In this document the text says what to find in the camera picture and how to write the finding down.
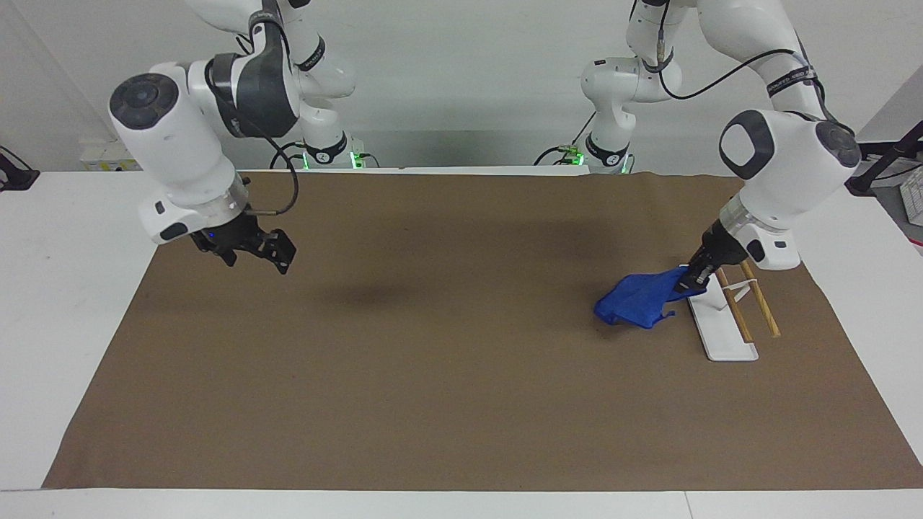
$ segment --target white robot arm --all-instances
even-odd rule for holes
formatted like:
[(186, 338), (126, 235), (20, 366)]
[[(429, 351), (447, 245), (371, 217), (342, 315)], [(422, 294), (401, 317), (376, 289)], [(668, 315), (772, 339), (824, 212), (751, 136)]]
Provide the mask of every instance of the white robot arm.
[(760, 75), (774, 110), (748, 110), (726, 126), (721, 157), (745, 186), (703, 236), (680, 291), (703, 288), (718, 267), (747, 257), (766, 270), (795, 268), (794, 221), (841, 187), (861, 160), (851, 130), (824, 105), (779, 0), (635, 0), (627, 39), (636, 55), (595, 61), (581, 78), (597, 112), (581, 144), (591, 169), (611, 171), (628, 156), (636, 120), (625, 104), (691, 97), (673, 93), (682, 83), (673, 39), (691, 8), (715, 50)]
[(263, 232), (257, 215), (291, 209), (297, 190), (285, 210), (253, 211), (216, 134), (271, 140), (298, 125), (314, 165), (352, 166), (352, 138), (329, 100), (353, 92), (354, 73), (308, 24), (310, 0), (187, 2), (210, 25), (247, 34), (254, 51), (159, 64), (113, 93), (119, 137), (162, 185), (139, 207), (142, 224), (155, 243), (191, 235), (229, 266), (240, 250), (286, 273), (295, 247), (281, 230)]

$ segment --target blue cloth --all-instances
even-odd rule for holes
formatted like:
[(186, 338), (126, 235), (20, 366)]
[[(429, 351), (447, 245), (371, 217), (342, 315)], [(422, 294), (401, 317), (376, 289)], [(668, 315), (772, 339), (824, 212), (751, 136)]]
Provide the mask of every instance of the blue cloth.
[(596, 317), (610, 325), (624, 321), (650, 330), (661, 320), (677, 315), (672, 311), (664, 315), (666, 303), (705, 292), (700, 290), (679, 294), (673, 290), (687, 270), (687, 267), (678, 267), (659, 274), (632, 274), (620, 281), (606, 297), (600, 299), (593, 312)]

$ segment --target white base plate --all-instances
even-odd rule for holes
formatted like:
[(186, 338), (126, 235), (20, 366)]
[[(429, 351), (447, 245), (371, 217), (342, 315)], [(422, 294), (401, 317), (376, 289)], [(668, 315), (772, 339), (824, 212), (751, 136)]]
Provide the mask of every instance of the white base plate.
[(714, 274), (708, 290), (689, 298), (689, 307), (699, 327), (705, 354), (713, 362), (754, 362), (760, 358), (756, 346), (745, 343)]

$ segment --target wooden stick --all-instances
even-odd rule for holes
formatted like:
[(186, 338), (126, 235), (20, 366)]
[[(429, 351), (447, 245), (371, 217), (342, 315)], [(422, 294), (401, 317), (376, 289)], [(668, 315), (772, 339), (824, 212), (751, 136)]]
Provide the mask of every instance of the wooden stick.
[(737, 305), (737, 301), (734, 300), (734, 291), (727, 286), (730, 284), (727, 282), (727, 276), (723, 269), (718, 269), (715, 272), (718, 276), (718, 283), (721, 284), (721, 290), (725, 293), (725, 299), (727, 300), (727, 305), (731, 308), (731, 315), (734, 316), (734, 320), (737, 322), (737, 327), (740, 329), (740, 335), (743, 337), (745, 343), (753, 342), (753, 335), (750, 333), (749, 328), (747, 327), (747, 322), (744, 320), (744, 314), (740, 311), (740, 307)]
[(769, 309), (769, 303), (766, 301), (766, 295), (762, 292), (760, 283), (756, 281), (756, 276), (753, 275), (753, 268), (750, 266), (749, 260), (744, 259), (743, 263), (740, 263), (740, 269), (743, 270), (747, 279), (754, 280), (750, 282), (750, 286), (753, 288), (756, 302), (760, 305), (760, 312), (762, 312), (762, 316), (766, 319), (766, 324), (769, 325), (769, 331), (773, 334), (773, 338), (778, 339), (782, 336), (782, 331), (779, 330), (779, 325), (775, 322), (773, 311)]

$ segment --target brown fabric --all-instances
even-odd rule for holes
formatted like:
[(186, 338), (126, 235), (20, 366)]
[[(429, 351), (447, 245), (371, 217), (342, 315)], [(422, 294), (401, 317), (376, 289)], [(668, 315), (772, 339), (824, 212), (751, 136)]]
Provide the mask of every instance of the brown fabric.
[[(282, 205), (283, 175), (255, 203)], [(689, 258), (734, 179), (314, 175), (286, 277), (161, 247), (47, 488), (880, 489), (923, 469), (804, 269), (784, 338), (706, 360), (689, 309), (593, 303)]]

